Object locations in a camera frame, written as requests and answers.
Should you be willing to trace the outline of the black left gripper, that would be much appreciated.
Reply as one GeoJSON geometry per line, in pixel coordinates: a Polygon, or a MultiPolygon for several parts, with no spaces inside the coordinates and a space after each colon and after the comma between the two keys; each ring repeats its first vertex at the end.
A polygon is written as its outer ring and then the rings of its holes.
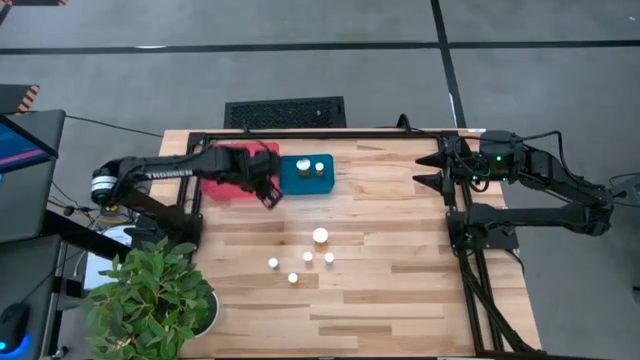
{"type": "Polygon", "coordinates": [[[279,155],[265,150],[251,157],[246,149],[232,148],[232,151],[235,168],[227,176],[227,182],[255,193],[267,209],[272,209],[283,197],[279,185],[273,181],[280,173],[279,155]]]}

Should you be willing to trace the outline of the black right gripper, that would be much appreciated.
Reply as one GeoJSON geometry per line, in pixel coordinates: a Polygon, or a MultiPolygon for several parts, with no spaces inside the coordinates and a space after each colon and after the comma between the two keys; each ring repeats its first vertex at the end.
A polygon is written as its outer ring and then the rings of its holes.
{"type": "Polygon", "coordinates": [[[446,206],[456,205],[457,184],[468,183],[473,191],[485,192],[489,188],[489,161],[478,152],[472,152],[464,137],[447,137],[443,146],[443,152],[415,160],[418,165],[442,168],[442,171],[414,175],[412,179],[441,194],[446,206]]]}

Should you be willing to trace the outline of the blue plastic bin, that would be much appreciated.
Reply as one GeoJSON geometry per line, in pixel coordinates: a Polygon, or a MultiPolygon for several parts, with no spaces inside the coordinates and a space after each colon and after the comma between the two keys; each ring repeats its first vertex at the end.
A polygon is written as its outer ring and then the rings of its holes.
{"type": "Polygon", "coordinates": [[[280,158],[280,189],[285,195],[323,195],[329,194],[335,185],[334,158],[330,154],[290,155],[280,158]],[[300,177],[296,162],[301,158],[311,160],[309,177],[300,177]],[[315,164],[324,164],[324,175],[316,175],[315,164]]]}

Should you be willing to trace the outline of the pink plastic bin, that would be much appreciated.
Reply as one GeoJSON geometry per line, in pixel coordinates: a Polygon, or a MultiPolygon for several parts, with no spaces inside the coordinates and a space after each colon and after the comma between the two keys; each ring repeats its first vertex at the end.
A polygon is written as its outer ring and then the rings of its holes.
{"type": "MultiPolygon", "coordinates": [[[[246,149],[250,156],[253,157],[257,151],[269,150],[279,153],[279,144],[276,142],[238,142],[224,143],[224,146],[246,149]]],[[[230,202],[231,200],[246,200],[254,198],[253,193],[243,191],[238,185],[218,184],[213,180],[204,179],[201,181],[201,192],[214,201],[230,202]]]]}

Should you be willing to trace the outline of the black floor vent grille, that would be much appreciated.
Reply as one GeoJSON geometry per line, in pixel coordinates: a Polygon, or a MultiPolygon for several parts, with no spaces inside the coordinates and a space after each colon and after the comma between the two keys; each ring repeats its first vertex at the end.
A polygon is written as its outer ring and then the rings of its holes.
{"type": "Polygon", "coordinates": [[[317,97],[228,102],[225,129],[346,128],[344,98],[317,97]]]}

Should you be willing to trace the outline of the white plant pot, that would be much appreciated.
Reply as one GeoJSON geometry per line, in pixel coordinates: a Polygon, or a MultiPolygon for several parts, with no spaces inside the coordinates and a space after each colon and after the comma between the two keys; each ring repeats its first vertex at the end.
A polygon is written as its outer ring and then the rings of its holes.
{"type": "Polygon", "coordinates": [[[206,316],[197,322],[197,327],[193,330],[196,338],[204,336],[216,324],[220,315],[220,301],[214,291],[206,297],[209,304],[206,316]]]}

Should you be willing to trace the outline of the green leafy plant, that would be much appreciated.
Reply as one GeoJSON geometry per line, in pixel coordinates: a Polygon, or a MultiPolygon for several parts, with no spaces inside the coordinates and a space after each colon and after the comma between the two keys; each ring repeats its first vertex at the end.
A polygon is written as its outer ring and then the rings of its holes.
{"type": "Polygon", "coordinates": [[[87,295],[94,360],[178,360],[214,291],[191,262],[196,249],[144,241],[100,272],[108,282],[87,295]]]}

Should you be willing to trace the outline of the black monitor blue screen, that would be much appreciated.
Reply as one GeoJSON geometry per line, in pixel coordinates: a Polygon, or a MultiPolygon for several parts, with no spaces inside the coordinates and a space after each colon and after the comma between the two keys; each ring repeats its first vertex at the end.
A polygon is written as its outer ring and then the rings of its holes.
{"type": "Polygon", "coordinates": [[[0,114],[0,244],[41,233],[65,117],[0,114]]]}

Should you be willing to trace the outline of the black side desk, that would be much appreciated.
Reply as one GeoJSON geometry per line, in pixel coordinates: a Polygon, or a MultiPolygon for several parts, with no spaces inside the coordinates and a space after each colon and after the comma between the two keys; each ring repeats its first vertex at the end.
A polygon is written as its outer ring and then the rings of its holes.
{"type": "Polygon", "coordinates": [[[14,303],[30,307],[25,338],[0,360],[62,360],[69,353],[59,343],[60,247],[57,235],[0,244],[0,313],[14,303]]]}

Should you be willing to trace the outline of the black mat striped edge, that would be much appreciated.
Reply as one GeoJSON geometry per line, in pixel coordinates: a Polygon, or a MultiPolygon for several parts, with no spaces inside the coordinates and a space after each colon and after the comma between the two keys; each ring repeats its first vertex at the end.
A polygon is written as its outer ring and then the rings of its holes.
{"type": "Polygon", "coordinates": [[[29,112],[39,91],[39,85],[0,84],[0,113],[29,112]]]}

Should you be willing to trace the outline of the black computer mouse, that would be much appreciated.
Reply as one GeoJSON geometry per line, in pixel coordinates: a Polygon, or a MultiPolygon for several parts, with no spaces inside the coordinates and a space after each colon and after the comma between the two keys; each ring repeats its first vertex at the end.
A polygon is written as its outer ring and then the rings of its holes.
{"type": "Polygon", "coordinates": [[[0,354],[16,350],[26,336],[30,307],[14,303],[0,313],[0,354]]]}

